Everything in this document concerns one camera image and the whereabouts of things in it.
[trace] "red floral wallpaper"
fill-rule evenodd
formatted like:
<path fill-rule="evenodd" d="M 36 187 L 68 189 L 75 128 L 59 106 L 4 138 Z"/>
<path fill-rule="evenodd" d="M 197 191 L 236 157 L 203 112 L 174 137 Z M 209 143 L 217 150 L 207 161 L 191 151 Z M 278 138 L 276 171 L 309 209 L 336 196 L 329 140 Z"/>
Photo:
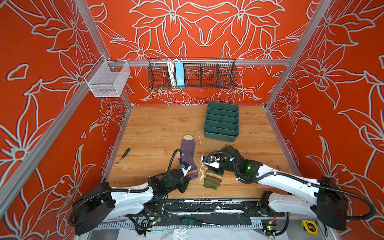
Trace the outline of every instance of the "red floral wallpaper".
<path fill-rule="evenodd" d="M 100 55 L 71 0 L 7 1 L 0 16 L 1 187 Z"/>
<path fill-rule="evenodd" d="M 383 13 L 383 1 L 333 1 L 271 108 L 303 176 L 331 177 L 375 204 L 341 239 L 384 238 Z M 368 210 L 349 199 L 349 214 Z"/>
<path fill-rule="evenodd" d="M 87 0 L 114 60 L 156 57 L 289 58 L 319 0 Z M 263 104 L 283 66 L 239 67 L 232 90 L 151 90 L 144 67 L 126 92 L 139 105 Z"/>
<path fill-rule="evenodd" d="M 0 3 L 0 187 L 100 57 L 73 0 Z M 0 239 L 73 238 L 73 199 L 101 181 L 126 116 L 121 98 L 84 98 L 0 220 Z"/>
<path fill-rule="evenodd" d="M 120 98 L 88 92 L 0 220 L 0 238 L 72 239 L 72 202 L 101 182 L 126 113 Z"/>

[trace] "green handled screwdriver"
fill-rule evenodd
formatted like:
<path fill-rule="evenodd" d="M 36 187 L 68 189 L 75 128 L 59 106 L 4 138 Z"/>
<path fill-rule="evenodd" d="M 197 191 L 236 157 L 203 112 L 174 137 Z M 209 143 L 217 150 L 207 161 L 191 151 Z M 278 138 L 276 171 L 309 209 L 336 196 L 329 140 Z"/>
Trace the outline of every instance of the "green handled screwdriver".
<path fill-rule="evenodd" d="M 202 227 L 203 225 L 220 226 L 220 227 L 222 226 L 220 224 L 205 223 L 202 220 L 197 220 L 190 217 L 182 218 L 180 222 L 182 225 L 187 225 L 187 226 L 200 226 L 200 227 Z"/>

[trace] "purple sock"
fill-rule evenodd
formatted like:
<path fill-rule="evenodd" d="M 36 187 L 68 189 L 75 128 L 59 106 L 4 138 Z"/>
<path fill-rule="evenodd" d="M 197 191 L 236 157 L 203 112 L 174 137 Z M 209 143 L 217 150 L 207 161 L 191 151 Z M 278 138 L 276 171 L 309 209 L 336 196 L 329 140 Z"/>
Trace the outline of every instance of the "purple sock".
<path fill-rule="evenodd" d="M 195 140 L 193 137 L 189 134 L 185 135 L 183 139 L 181 140 L 181 147 L 180 150 L 183 153 L 183 162 L 188 163 L 191 165 L 191 169 L 187 173 L 187 177 L 190 179 L 195 179 L 197 178 L 197 167 L 195 164 L 195 161 L 193 160 L 193 156 L 195 154 Z"/>

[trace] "wooden tabletop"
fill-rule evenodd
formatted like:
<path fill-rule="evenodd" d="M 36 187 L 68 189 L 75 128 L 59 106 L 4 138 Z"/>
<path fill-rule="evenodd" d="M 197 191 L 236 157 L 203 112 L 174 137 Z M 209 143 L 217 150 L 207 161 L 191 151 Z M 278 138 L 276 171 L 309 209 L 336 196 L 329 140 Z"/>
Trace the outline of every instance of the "wooden tabletop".
<path fill-rule="evenodd" d="M 184 194 L 175 190 L 169 198 L 199 197 L 260 197 L 263 191 L 285 193 L 261 184 L 242 184 L 234 173 L 225 172 L 217 190 L 203 186 L 207 168 L 200 159 L 213 151 L 231 144 L 246 159 L 262 162 L 272 168 L 292 173 L 283 151 L 272 131 L 262 106 L 239 106 L 240 134 L 235 142 L 224 142 L 204 137 L 204 120 L 207 106 L 135 106 L 115 159 L 119 161 L 127 148 L 129 154 L 111 171 L 112 187 L 129 187 L 147 182 L 148 176 L 165 172 L 181 139 L 190 134 L 196 142 L 194 161 L 199 171 L 197 179 L 190 181 Z M 172 168 L 178 168 L 175 158 Z"/>

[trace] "tape measure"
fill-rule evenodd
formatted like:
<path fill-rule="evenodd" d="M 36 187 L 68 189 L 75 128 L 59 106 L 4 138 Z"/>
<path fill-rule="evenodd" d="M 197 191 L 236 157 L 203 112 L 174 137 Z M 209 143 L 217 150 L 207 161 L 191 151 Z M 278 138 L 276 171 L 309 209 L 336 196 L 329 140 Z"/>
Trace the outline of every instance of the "tape measure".
<path fill-rule="evenodd" d="M 319 233 L 319 229 L 314 221 L 301 220 L 301 225 L 304 230 L 311 235 L 317 235 Z"/>

